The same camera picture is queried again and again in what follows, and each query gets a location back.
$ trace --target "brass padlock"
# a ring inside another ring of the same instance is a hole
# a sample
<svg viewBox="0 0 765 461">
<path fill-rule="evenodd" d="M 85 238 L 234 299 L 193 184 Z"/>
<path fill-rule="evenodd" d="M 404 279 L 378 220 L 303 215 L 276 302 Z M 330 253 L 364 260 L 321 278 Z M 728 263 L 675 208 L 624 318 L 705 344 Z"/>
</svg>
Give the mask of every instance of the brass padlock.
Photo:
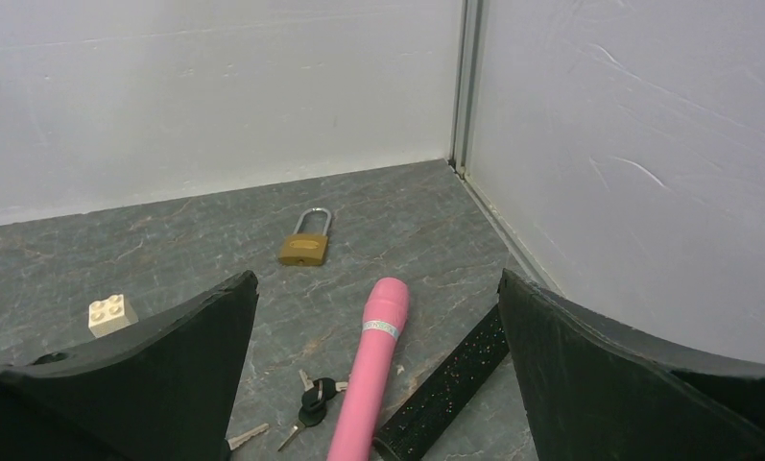
<svg viewBox="0 0 765 461">
<path fill-rule="evenodd" d="M 306 216 L 311 213 L 324 213 L 323 233 L 298 233 L 303 229 Z M 331 211 L 325 208 L 309 208 L 301 214 L 295 233 L 286 237 L 277 260 L 287 266 L 320 266 L 325 261 L 325 248 L 328 246 L 328 228 L 331 227 Z"/>
</svg>

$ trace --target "padlock shackle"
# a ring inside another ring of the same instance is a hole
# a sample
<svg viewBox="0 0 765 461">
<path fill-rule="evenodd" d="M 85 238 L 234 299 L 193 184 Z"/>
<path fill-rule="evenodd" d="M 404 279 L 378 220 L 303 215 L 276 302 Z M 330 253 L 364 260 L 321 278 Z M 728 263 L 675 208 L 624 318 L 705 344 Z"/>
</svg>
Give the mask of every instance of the padlock shackle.
<svg viewBox="0 0 765 461">
<path fill-rule="evenodd" d="M 331 228 L 331 211 L 329 211 L 327 208 L 320 207 L 308 208 L 300 215 L 300 219 L 298 219 L 298 225 L 295 227 L 295 233 L 299 233 L 300 230 L 303 229 L 303 221 L 305 221 L 306 216 L 311 213 L 325 213 L 323 235 L 328 235 L 328 230 Z"/>
</svg>

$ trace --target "black key head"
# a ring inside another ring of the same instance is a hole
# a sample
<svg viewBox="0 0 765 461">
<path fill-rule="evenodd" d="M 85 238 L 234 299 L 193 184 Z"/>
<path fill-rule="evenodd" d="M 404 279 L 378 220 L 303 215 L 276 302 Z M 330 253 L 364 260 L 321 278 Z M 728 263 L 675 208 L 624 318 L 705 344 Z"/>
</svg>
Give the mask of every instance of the black key head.
<svg viewBox="0 0 765 461">
<path fill-rule="evenodd" d="M 315 411 L 307 411 L 305 407 L 302 407 L 298 412 L 298 421 L 306 427 L 312 427 L 322 423 L 325 419 L 325 414 L 328 412 L 324 402 L 325 399 L 323 399 L 323 407 Z"/>
<path fill-rule="evenodd" d="M 300 397 L 302 410 L 309 413 L 315 413 L 321 408 L 325 408 L 325 401 L 325 391 L 321 382 L 315 382 L 314 387 L 304 392 Z"/>
<path fill-rule="evenodd" d="M 321 377 L 320 379 L 316 379 L 313 382 L 315 387 L 318 385 L 318 383 L 323 384 L 323 395 L 325 396 L 326 400 L 331 400 L 337 397 L 337 381 L 334 379 L 331 379 L 330 377 Z"/>
</svg>

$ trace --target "silver band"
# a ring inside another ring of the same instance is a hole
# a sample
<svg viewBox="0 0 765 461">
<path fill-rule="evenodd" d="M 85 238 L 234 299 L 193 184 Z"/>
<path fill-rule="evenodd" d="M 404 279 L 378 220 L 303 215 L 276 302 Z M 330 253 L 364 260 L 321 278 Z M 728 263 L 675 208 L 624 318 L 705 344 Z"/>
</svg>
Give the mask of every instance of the silver band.
<svg viewBox="0 0 765 461">
<path fill-rule="evenodd" d="M 378 329 L 380 331 L 385 331 L 386 333 L 390 334 L 394 340 L 399 339 L 399 330 L 396 329 L 393 325 L 382 322 L 381 320 L 369 320 L 362 324 L 362 330 L 365 331 L 366 329 Z"/>
</svg>

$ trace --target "gray marble floor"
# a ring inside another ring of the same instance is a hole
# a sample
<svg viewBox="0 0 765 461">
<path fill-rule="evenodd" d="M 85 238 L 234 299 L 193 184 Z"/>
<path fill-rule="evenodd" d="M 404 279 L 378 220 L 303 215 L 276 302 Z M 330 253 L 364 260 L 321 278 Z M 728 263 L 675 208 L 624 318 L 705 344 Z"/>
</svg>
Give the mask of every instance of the gray marble floor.
<svg viewBox="0 0 765 461">
<path fill-rule="evenodd" d="M 327 262 L 278 265 L 310 206 L 334 211 Z M 375 281 L 403 279 L 412 297 L 384 421 L 494 305 L 503 267 L 519 270 L 443 161 L 4 226 L 0 363 L 90 341 L 87 306 L 111 293 L 142 318 L 249 268 L 261 299 L 228 434 L 271 429 L 235 459 L 324 459 L 339 397 L 321 425 L 276 452 L 297 415 L 298 369 L 347 376 Z M 425 459 L 461 457 L 537 459 L 509 359 Z"/>
</svg>

